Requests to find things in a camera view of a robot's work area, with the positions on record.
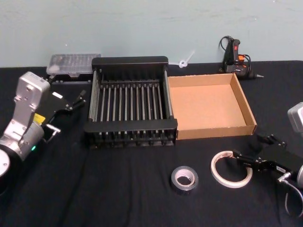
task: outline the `wall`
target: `wall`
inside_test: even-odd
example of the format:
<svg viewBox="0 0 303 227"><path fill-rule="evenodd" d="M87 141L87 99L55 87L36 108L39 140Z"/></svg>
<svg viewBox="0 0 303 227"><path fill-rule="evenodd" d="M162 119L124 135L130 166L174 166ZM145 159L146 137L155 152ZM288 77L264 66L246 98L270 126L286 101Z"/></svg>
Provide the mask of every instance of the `wall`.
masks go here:
<svg viewBox="0 0 303 227"><path fill-rule="evenodd" d="M301 0L0 0L0 67L45 66L53 53L166 55L218 62L224 35L253 61L300 60Z"/></svg>

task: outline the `plastic case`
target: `plastic case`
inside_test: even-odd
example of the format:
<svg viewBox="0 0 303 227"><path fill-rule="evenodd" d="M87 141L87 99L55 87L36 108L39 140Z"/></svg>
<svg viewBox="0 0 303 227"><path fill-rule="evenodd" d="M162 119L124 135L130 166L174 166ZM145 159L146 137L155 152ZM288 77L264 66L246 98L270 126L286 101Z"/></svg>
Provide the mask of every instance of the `plastic case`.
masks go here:
<svg viewBox="0 0 303 227"><path fill-rule="evenodd" d="M54 54L47 66L48 75L69 75L77 79L80 74L92 74L91 61L101 57L98 53L88 54Z"/></svg>

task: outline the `duct tape roll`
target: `duct tape roll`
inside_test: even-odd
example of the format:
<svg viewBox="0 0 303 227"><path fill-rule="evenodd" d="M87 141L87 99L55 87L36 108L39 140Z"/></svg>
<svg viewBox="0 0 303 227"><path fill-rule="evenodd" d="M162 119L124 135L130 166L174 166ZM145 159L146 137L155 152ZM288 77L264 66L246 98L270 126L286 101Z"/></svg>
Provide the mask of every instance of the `duct tape roll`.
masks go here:
<svg viewBox="0 0 303 227"><path fill-rule="evenodd" d="M180 182L181 177L186 177L189 183ZM198 182L198 174L188 166L180 166L171 174L172 187L179 194L190 194L198 186Z"/></svg>

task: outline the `cardboard box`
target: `cardboard box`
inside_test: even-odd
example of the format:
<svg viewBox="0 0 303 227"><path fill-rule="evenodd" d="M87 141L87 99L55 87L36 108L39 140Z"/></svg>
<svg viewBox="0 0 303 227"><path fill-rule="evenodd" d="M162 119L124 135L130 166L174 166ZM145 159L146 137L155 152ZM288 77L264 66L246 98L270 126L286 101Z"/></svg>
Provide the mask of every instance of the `cardboard box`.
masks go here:
<svg viewBox="0 0 303 227"><path fill-rule="evenodd" d="M178 140L253 134L257 124L235 74L169 77Z"/></svg>

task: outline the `yellow label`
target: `yellow label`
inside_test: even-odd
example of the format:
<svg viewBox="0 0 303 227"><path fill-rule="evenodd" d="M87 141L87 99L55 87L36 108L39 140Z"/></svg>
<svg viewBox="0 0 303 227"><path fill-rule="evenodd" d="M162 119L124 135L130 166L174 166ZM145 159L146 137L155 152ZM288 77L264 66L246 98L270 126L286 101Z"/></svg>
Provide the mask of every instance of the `yellow label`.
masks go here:
<svg viewBox="0 0 303 227"><path fill-rule="evenodd" d="M43 117L37 113L34 115L34 121L37 122L38 124L41 125L44 122L44 120L45 120L45 117Z"/></svg>

